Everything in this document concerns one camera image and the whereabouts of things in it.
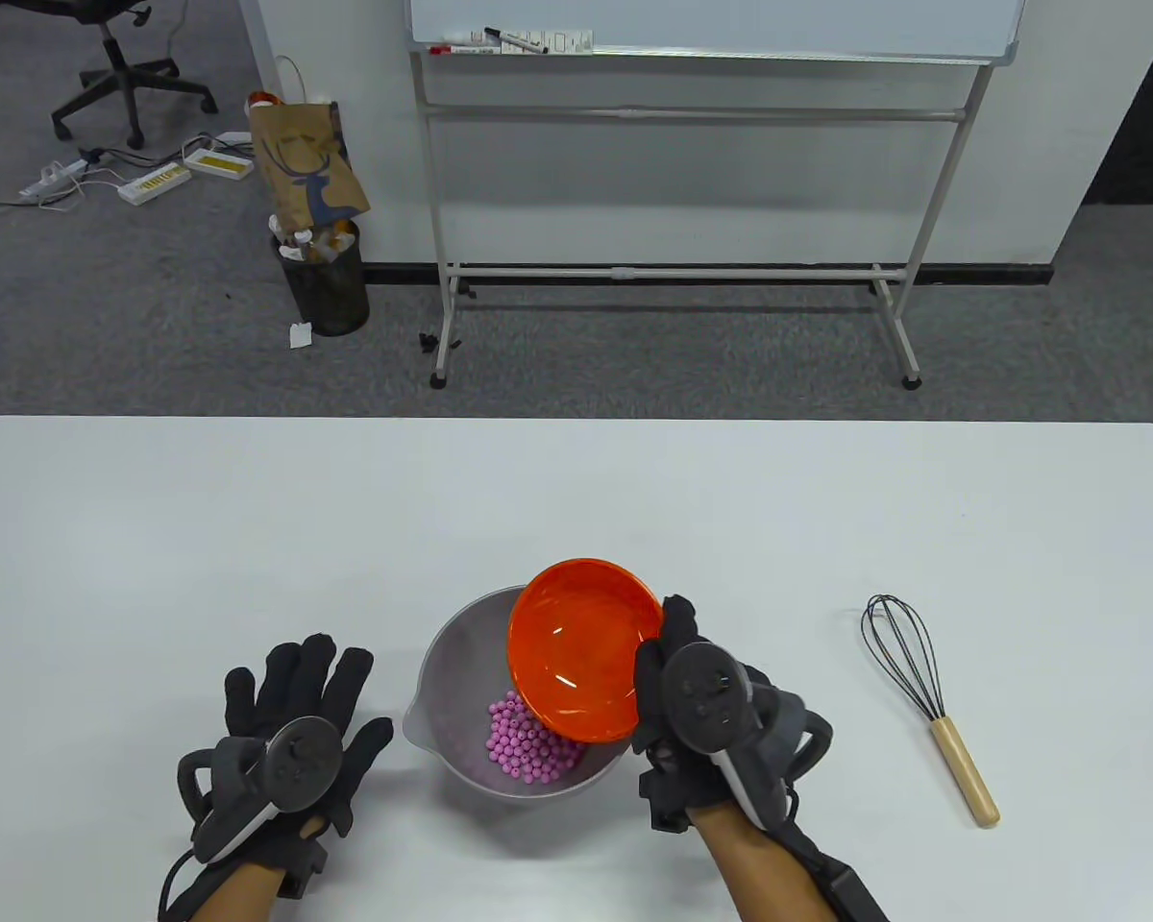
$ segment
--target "metal frame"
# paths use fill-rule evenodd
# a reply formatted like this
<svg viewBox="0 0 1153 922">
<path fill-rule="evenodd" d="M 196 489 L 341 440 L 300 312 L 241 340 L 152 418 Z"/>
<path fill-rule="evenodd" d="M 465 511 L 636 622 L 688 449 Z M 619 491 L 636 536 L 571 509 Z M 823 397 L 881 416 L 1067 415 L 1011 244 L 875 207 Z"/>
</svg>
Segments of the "metal frame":
<svg viewBox="0 0 1153 922">
<path fill-rule="evenodd" d="M 427 164 L 428 204 L 431 211 L 431 233 L 435 236 L 436 269 L 440 274 L 440 302 L 444 304 L 444 324 L 440 327 L 440 341 L 435 352 L 435 371 L 431 372 L 431 386 L 444 387 L 447 381 L 447 365 L 453 322 L 457 320 L 459 288 L 462 280 L 476 278 L 527 278 L 555 277 L 570 280 L 761 280 L 761 281 L 844 281 L 869 282 L 875 293 L 875 308 L 883 320 L 889 345 L 896 353 L 897 364 L 902 368 L 902 385 L 906 390 L 918 390 L 922 384 L 919 361 L 914 356 L 914 347 L 902 322 L 910 294 L 914 290 L 914 280 L 919 275 L 932 242 L 932 234 L 940 220 L 944 199 L 949 197 L 949 188 L 957 172 L 965 142 L 978 118 L 986 96 L 990 75 L 995 67 L 1005 65 L 1003 61 L 980 62 L 973 75 L 971 91 L 965 105 L 955 109 L 836 109 L 836 108 L 733 108 L 732 106 L 714 106 L 709 108 L 641 108 L 640 106 L 478 106 L 478 105 L 437 105 L 428 100 L 423 83 L 423 54 L 425 48 L 410 48 L 410 74 L 414 80 L 414 105 L 419 114 L 419 128 L 423 137 L 423 159 Z M 632 265 L 606 265 L 606 267 L 538 267 L 538 265 L 466 265 L 461 262 L 450 262 L 444 240 L 444 227 L 440 213 L 440 186 L 436 180 L 436 154 L 432 146 L 431 124 L 437 119 L 547 119 L 547 120 L 657 120 L 657 122 L 696 122 L 717 123 L 762 122 L 771 124 L 853 124 L 860 122 L 950 122 L 957 126 L 954 137 L 944 154 L 944 163 L 936 179 L 936 187 L 927 201 L 927 210 L 919 225 L 918 237 L 910 250 L 905 267 L 883 269 L 875 263 L 871 269 L 752 269 L 752 267 L 633 267 Z M 900 286 L 894 298 L 890 286 Z"/>
</svg>

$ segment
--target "whiteboard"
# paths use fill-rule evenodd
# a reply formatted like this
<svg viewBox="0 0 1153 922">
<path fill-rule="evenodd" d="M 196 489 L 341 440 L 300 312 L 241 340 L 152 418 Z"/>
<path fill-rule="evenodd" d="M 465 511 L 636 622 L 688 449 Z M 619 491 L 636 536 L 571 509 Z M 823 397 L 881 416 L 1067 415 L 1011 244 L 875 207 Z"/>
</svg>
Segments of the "whiteboard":
<svg viewBox="0 0 1153 922">
<path fill-rule="evenodd" d="M 405 0 L 415 43 L 593 30 L 598 54 L 801 61 L 1011 60 L 1024 0 Z"/>
</svg>

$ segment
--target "power strip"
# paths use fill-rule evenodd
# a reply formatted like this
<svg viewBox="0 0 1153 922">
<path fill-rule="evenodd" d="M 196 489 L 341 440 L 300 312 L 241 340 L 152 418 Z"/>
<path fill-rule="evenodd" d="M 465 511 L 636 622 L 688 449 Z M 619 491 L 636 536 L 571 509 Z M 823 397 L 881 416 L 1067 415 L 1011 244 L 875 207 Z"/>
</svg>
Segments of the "power strip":
<svg viewBox="0 0 1153 922">
<path fill-rule="evenodd" d="M 219 153 L 217 150 L 194 150 L 184 158 L 184 166 L 198 173 L 210 173 L 224 180 L 242 180 L 251 173 L 251 160 Z"/>
<path fill-rule="evenodd" d="M 119 197 L 129 205 L 143 205 L 150 198 L 157 198 L 167 189 L 173 189 L 191 179 L 191 172 L 180 164 L 171 161 L 166 166 L 146 173 L 138 180 L 130 181 L 127 186 L 116 189 Z"/>
<path fill-rule="evenodd" d="M 223 131 L 213 141 L 219 144 L 251 144 L 251 131 Z"/>
<path fill-rule="evenodd" d="M 39 181 L 20 190 L 20 196 L 25 202 L 40 202 L 53 194 L 63 192 L 63 190 L 71 188 L 73 181 L 80 181 L 89 167 L 90 164 L 84 159 L 77 159 L 62 168 L 55 164 L 45 166 L 39 175 Z"/>
</svg>

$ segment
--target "forearm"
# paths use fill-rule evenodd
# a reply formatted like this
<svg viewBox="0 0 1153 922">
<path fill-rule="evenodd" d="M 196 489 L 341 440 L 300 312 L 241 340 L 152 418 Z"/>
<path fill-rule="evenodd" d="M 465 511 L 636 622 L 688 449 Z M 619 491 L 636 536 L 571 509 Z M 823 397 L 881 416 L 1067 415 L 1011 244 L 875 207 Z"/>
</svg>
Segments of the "forearm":
<svg viewBox="0 0 1153 922">
<path fill-rule="evenodd" d="M 244 864 L 231 874 L 193 922 L 266 922 L 286 872 Z"/>
<path fill-rule="evenodd" d="M 688 810 L 743 922 L 836 922 L 815 882 L 736 803 Z"/>
</svg>

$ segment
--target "trash can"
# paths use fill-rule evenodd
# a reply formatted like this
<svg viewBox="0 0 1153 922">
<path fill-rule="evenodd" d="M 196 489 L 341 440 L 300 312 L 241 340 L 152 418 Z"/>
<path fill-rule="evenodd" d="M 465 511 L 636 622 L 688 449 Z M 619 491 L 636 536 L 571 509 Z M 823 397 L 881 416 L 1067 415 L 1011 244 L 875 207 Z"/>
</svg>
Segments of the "trash can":
<svg viewBox="0 0 1153 922">
<path fill-rule="evenodd" d="M 273 258 L 281 264 L 299 316 L 318 335 L 345 335 L 367 323 L 371 312 L 367 286 L 362 285 L 359 232 L 354 243 L 331 263 L 300 263 L 278 252 L 278 239 L 270 236 Z"/>
</svg>

